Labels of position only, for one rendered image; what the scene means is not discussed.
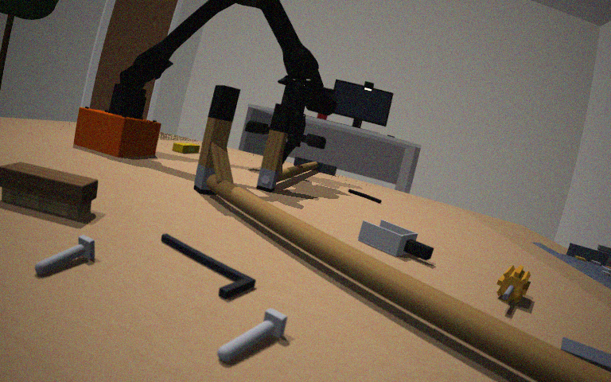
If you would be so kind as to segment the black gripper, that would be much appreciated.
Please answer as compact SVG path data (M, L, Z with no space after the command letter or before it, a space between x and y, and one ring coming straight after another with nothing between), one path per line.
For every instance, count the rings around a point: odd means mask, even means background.
M293 148L295 148L296 146L300 146L301 142L306 143L308 146L314 146L317 148L324 149L325 144L326 144L326 139L324 137L314 135L314 134L307 134L307 135L299 134L299 129L300 129L301 122L302 122L302 116L304 114L305 109L302 107L297 107L297 106L288 104L288 103L281 103L281 104L291 106L294 109L292 118L290 121L290 127L289 127L288 134L287 134L288 136L286 137L288 141L285 144L284 151L282 154L282 164L284 163L284 161L286 160L290 152L293 150ZM257 122L257 121L254 122L251 120L247 123L245 127L245 131L248 131L254 134L265 134L265 133L269 134L269 130L270 128L268 127L268 124ZM293 132L294 135L290 135L289 131Z

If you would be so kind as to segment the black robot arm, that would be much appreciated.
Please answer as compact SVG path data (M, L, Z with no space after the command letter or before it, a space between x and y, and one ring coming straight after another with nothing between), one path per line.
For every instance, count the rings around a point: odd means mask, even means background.
M286 85L281 103L331 115L337 107L334 89L323 88L318 62L299 40L280 0L208 0L169 36L138 55L132 66L120 72L120 84L115 84L109 110L105 112L143 119L146 103L144 85L154 78L160 78L173 65L169 58L174 51L201 26L236 3L261 9L281 46L288 75L278 81Z

